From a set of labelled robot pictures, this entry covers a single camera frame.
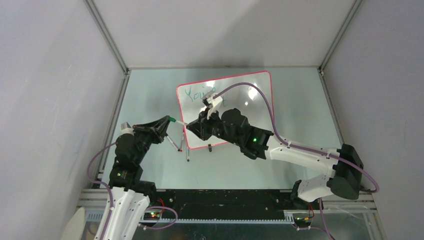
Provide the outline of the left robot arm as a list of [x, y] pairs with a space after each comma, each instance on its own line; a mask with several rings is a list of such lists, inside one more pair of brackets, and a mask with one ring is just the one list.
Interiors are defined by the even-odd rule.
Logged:
[[106, 187], [108, 197], [96, 240], [130, 240], [142, 215], [158, 202], [154, 182], [142, 181], [141, 162], [153, 144], [161, 144], [172, 118], [168, 115], [145, 124], [121, 124], [115, 157]]

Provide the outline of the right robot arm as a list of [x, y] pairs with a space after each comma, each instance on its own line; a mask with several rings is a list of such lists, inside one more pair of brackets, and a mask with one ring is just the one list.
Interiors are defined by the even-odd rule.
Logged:
[[290, 201], [297, 209], [331, 195], [347, 200], [359, 198], [363, 163], [351, 145], [343, 144], [340, 149], [313, 148], [281, 141], [270, 130], [250, 125], [248, 118], [236, 108], [222, 115], [202, 111], [186, 128], [203, 141], [216, 137], [236, 145], [253, 160], [285, 161], [319, 172], [316, 177], [295, 182]]

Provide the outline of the pink-framed whiteboard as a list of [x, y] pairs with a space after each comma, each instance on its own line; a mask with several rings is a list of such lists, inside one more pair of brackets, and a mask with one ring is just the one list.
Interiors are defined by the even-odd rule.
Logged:
[[[220, 93], [229, 86], [242, 82], [258, 87], [266, 97], [271, 109], [274, 109], [272, 75], [269, 71], [263, 70], [180, 84], [176, 88], [176, 94], [182, 121], [190, 123], [198, 118], [199, 113], [206, 109], [202, 98], [208, 92]], [[249, 85], [236, 86], [225, 92], [221, 97], [222, 104], [218, 108], [219, 114], [237, 108], [253, 126], [266, 130], [273, 129], [266, 103], [254, 87]]]

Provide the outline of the green whiteboard marker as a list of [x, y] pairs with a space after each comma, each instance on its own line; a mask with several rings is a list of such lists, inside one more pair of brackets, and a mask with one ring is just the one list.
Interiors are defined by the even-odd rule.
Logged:
[[175, 120], [174, 122], [175, 123], [178, 123], [178, 124], [181, 124], [184, 127], [186, 127], [188, 125], [188, 123], [185, 123], [185, 122], [182, 122], [182, 121], [179, 121], [179, 120]]

